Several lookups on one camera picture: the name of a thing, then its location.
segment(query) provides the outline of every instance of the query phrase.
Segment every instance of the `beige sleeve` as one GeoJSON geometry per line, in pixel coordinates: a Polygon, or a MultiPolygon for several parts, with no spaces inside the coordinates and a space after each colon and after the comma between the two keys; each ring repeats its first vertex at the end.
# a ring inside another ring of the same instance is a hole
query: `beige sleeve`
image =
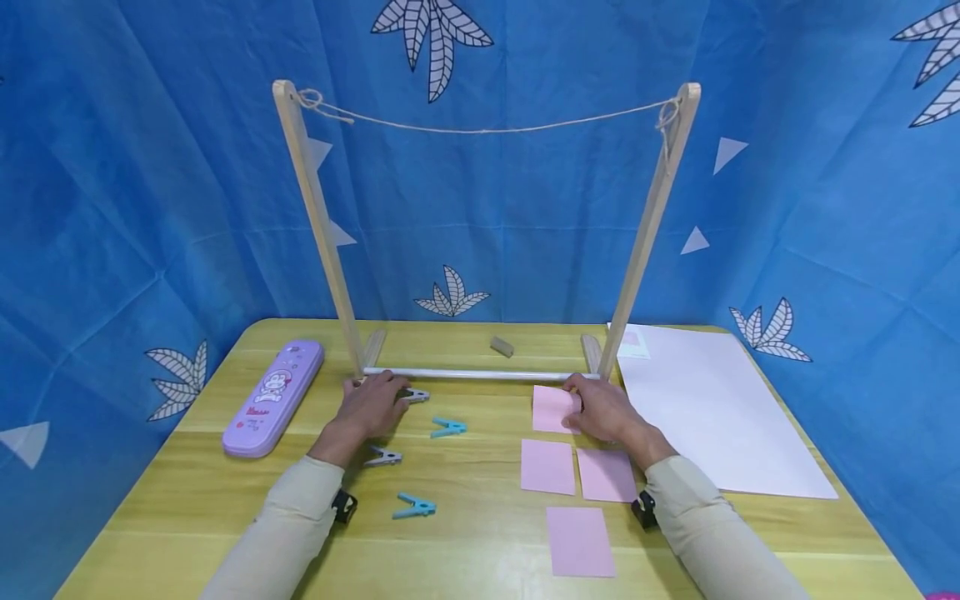
{"type": "Polygon", "coordinates": [[[671,456],[646,475],[657,523],[707,600],[809,598],[700,468],[671,456]]]}
{"type": "Polygon", "coordinates": [[[201,600],[290,600],[324,546],[343,477],[342,468],[307,456],[288,468],[201,600]]]}

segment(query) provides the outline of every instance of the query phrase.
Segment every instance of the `clothesline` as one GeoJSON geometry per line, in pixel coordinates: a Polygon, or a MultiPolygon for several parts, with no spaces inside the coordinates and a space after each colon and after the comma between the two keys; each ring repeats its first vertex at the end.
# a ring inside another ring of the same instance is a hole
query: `clothesline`
{"type": "Polygon", "coordinates": [[[451,129],[442,129],[442,128],[433,128],[433,127],[420,127],[417,125],[407,125],[405,123],[397,123],[395,121],[386,121],[384,119],[377,119],[375,117],[368,116],[366,114],[360,114],[359,112],[353,112],[345,108],[336,107],[324,101],[324,96],[318,90],[307,87],[306,89],[301,89],[297,91],[297,100],[300,105],[309,110],[313,110],[328,119],[335,119],[337,121],[343,121],[353,125],[354,119],[360,119],[361,121],[368,121],[370,123],[376,123],[377,125],[384,125],[386,127],[393,127],[401,130],[408,130],[414,132],[428,132],[428,133],[456,133],[460,135],[477,135],[477,134],[490,134],[490,133],[525,133],[525,132],[541,132],[543,130],[550,130],[558,127],[567,127],[570,125],[580,125],[581,123],[590,123],[592,121],[602,121],[604,119],[613,119],[614,117],[623,116],[625,114],[631,114],[634,112],[643,112],[644,110],[650,110],[652,108],[660,107],[660,117],[657,120],[657,125],[655,129],[660,132],[662,137],[662,143],[660,144],[660,153],[664,159],[670,156],[670,144],[666,134],[666,128],[670,123],[677,118],[680,108],[680,98],[674,96],[673,98],[668,98],[666,100],[661,100],[660,102],[655,102],[649,105],[643,105],[641,107],[627,108],[625,110],[618,110],[617,112],[608,112],[606,114],[598,114],[596,116],[584,117],[582,119],[573,119],[571,121],[561,121],[559,123],[549,123],[547,125],[537,125],[534,127],[520,127],[520,128],[508,128],[508,129],[498,129],[498,130],[451,130],[451,129]],[[331,112],[326,112],[321,108],[327,108],[329,110],[335,111],[338,114],[331,112]]]}

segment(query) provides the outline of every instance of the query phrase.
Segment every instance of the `wooden frame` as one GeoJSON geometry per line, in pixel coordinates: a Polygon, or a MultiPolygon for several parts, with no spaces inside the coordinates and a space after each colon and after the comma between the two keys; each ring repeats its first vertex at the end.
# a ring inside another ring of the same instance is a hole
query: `wooden frame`
{"type": "MultiPolygon", "coordinates": [[[[297,181],[300,184],[300,193],[306,205],[313,237],[324,264],[326,282],[330,287],[333,305],[337,310],[337,318],[347,342],[347,351],[350,364],[353,366],[353,375],[362,377],[375,374],[386,369],[408,377],[427,378],[458,378],[458,379],[505,379],[524,381],[563,381],[569,377],[567,372],[520,372],[520,371],[469,371],[448,369],[404,369],[394,367],[377,367],[376,361],[380,349],[386,339],[387,332],[377,329],[361,346],[360,334],[357,331],[356,319],[353,316],[353,305],[350,303],[349,291],[344,280],[344,269],[340,264],[340,255],[333,244],[330,233],[330,217],[326,211],[324,191],[320,185],[319,175],[310,168],[312,163],[307,146],[306,127],[303,124],[300,101],[297,89],[292,82],[279,80],[274,82],[274,102],[280,116],[283,135],[290,150],[290,158],[294,163],[297,181]]],[[[678,93],[679,103],[676,114],[666,125],[666,152],[660,153],[657,161],[657,170],[654,172],[650,190],[647,193],[647,202],[643,208],[643,217],[636,230],[634,249],[630,255],[627,274],[623,279],[620,297],[613,311],[610,331],[607,334],[607,343],[603,350],[596,338],[591,335],[581,336],[584,356],[587,360],[585,375],[592,379],[610,380],[616,351],[623,340],[623,332],[634,308],[636,293],[639,290],[643,272],[646,270],[653,250],[657,230],[660,228],[660,219],[666,209],[673,187],[677,169],[684,155],[686,140],[700,104],[700,85],[694,83],[683,84],[678,93]]]]}

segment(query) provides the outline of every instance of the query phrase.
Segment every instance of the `blue fabric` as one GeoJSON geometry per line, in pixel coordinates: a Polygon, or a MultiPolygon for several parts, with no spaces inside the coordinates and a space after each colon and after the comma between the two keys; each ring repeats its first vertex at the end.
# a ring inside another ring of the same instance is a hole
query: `blue fabric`
{"type": "MultiPolygon", "coordinates": [[[[913,88],[949,15],[891,39],[947,5],[435,6],[411,70],[402,27],[372,33],[383,0],[0,3],[0,441],[22,442],[0,444],[0,595],[56,591],[247,326],[334,316],[274,79],[454,129],[703,84],[634,320],[736,331],[731,308],[789,304],[779,345],[745,341],[921,591],[960,590],[960,118],[909,127],[960,65],[913,88]],[[722,137],[749,146],[714,175],[722,137]],[[695,227],[709,247],[681,253],[695,227]]],[[[655,111],[496,136],[305,118],[359,318],[610,317],[655,111]],[[434,295],[444,265],[472,306],[434,295]]]]}

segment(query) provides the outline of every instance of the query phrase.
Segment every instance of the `hand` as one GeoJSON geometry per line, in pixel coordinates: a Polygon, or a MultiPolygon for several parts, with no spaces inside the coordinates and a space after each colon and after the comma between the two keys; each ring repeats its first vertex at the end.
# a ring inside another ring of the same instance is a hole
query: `hand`
{"type": "Polygon", "coordinates": [[[405,377],[390,371],[367,377],[362,383],[345,381],[340,410],[307,455],[346,468],[367,438],[386,435],[396,427],[410,407],[407,400],[396,400],[396,394],[409,386],[405,377]]]}
{"type": "Polygon", "coordinates": [[[344,401],[333,421],[355,429],[363,439],[390,433],[410,407],[406,400],[396,400],[397,393],[410,387],[406,377],[390,371],[367,377],[363,383],[352,379],[344,382],[344,401]]]}
{"type": "Polygon", "coordinates": [[[580,413],[564,419],[564,427],[581,429],[604,442],[621,442],[632,425],[649,425],[630,404],[627,393],[609,381],[574,373],[564,383],[564,389],[576,389],[584,402],[580,413]]]}
{"type": "Polygon", "coordinates": [[[567,416],[564,427],[581,429],[605,442],[619,442],[643,470],[677,454],[663,433],[634,409],[627,393],[609,381],[574,373],[564,389],[576,389],[583,401],[583,411],[567,416]]]}

